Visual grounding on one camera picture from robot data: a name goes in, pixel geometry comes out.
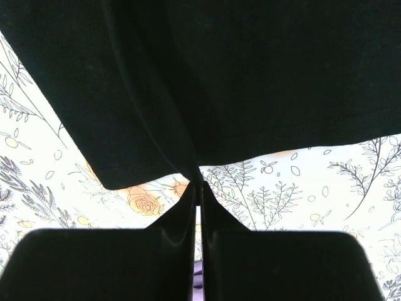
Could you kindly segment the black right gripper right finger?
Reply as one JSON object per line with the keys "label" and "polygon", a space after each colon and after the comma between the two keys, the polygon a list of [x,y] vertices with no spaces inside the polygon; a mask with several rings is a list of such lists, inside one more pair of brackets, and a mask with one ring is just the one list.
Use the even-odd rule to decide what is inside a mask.
{"label": "black right gripper right finger", "polygon": [[341,231],[253,231],[200,193],[206,300],[380,300],[361,245]]}

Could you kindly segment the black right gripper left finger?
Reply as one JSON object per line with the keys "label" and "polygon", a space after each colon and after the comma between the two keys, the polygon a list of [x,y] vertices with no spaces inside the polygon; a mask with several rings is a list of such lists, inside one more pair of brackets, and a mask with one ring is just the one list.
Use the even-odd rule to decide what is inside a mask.
{"label": "black right gripper left finger", "polygon": [[196,188],[144,229],[39,229],[14,249],[2,300],[191,300]]}

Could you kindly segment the black t shirt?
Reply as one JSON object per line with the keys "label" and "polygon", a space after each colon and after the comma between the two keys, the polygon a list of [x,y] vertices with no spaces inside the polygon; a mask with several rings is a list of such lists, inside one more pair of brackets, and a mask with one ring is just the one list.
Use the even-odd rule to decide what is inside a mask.
{"label": "black t shirt", "polygon": [[400,133],[399,1],[2,1],[107,189]]}

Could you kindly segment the folded purple t shirt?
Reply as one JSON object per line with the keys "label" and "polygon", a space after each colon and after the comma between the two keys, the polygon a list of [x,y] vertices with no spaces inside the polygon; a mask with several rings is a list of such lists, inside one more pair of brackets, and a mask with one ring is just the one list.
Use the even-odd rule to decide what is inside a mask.
{"label": "folded purple t shirt", "polygon": [[193,289],[192,300],[204,301],[204,282],[203,282],[203,262],[197,260],[194,262],[194,276],[193,276]]}

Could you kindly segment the floral patterned table mat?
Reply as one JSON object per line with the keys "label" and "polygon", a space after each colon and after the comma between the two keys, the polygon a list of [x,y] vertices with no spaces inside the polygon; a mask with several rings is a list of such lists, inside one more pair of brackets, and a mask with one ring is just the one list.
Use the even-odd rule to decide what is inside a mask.
{"label": "floral patterned table mat", "polygon": [[[400,136],[204,166],[216,199],[258,231],[341,231],[365,249],[384,300],[400,299]],[[5,38],[1,39],[1,267],[42,228],[144,228],[181,197],[171,174],[103,187]]]}

